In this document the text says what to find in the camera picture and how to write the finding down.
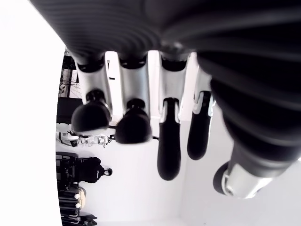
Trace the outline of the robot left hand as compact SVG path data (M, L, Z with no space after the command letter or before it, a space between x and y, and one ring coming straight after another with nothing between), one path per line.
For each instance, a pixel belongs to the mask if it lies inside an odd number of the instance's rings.
M109 126L112 101L105 53L118 56L123 117L115 139L151 138L148 53L159 53L157 168L179 173L180 114L191 53L198 62L187 151L207 149L217 104L234 146L216 172L217 192L253 198L301 156L301 3L298 0L34 0L69 50L82 105L75 133Z

